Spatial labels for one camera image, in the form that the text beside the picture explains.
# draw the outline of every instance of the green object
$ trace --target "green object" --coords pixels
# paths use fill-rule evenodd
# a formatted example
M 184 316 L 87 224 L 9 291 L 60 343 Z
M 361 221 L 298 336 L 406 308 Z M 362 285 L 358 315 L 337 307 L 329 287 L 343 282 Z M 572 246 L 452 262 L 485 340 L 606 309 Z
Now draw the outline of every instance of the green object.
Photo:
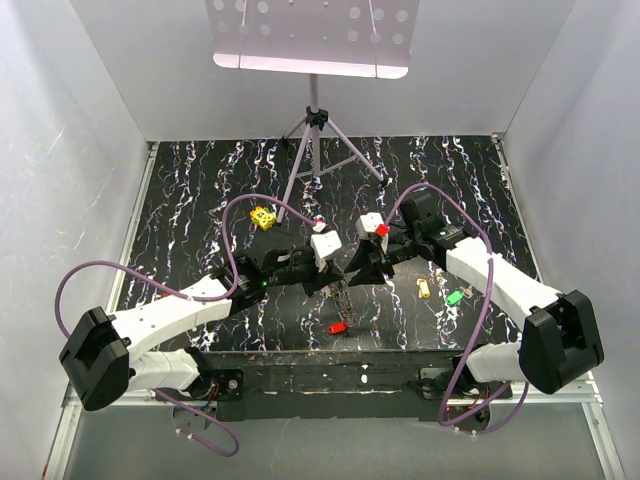
M 464 297 L 464 293 L 462 293 L 460 290 L 453 292 L 451 295 L 447 297 L 447 305 L 452 307 L 456 303 L 460 303 L 460 300 L 462 300 L 463 297 Z

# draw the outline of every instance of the perforated metal panel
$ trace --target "perforated metal panel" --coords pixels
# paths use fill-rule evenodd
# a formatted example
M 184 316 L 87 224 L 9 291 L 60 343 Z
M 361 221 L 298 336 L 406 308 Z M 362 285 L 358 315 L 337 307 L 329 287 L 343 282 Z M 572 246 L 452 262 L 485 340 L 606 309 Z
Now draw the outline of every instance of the perforated metal panel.
M 419 0 L 206 0 L 216 64 L 400 78 Z

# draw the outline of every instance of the red object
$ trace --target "red object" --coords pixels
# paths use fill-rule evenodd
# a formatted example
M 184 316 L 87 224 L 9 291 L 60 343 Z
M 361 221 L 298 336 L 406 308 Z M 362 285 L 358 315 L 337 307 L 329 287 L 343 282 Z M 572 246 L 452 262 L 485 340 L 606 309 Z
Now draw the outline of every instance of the red object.
M 341 333 L 345 333 L 349 326 L 344 322 L 336 322 L 329 325 L 329 334 L 330 335 L 340 335 Z
M 391 229 L 387 225 L 381 223 L 380 225 L 378 225 L 378 228 L 376 228 L 376 233 L 381 237 L 384 237 L 387 233 L 389 233 L 389 230 Z

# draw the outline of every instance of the gray floor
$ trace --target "gray floor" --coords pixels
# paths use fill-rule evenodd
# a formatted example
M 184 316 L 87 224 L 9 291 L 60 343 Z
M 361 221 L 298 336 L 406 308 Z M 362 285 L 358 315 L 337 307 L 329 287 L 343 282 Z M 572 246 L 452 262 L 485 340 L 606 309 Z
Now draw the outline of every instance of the gray floor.
M 177 436 L 171 412 L 83 412 L 64 478 L 604 478 L 580 404 L 525 405 L 508 427 L 478 439 L 407 419 L 246 421 L 233 424 L 242 446 L 230 459 Z M 205 436 L 231 445 L 215 428 Z

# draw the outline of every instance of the tripod clamp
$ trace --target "tripod clamp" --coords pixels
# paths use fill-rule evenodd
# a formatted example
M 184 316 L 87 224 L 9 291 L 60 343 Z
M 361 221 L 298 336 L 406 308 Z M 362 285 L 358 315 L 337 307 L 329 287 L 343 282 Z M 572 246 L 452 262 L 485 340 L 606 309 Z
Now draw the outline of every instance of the tripod clamp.
M 312 112 L 311 107 L 307 107 L 307 118 L 305 123 L 312 127 L 320 128 L 320 131 L 324 128 L 325 123 L 329 121 L 329 112 L 321 108 L 317 112 Z

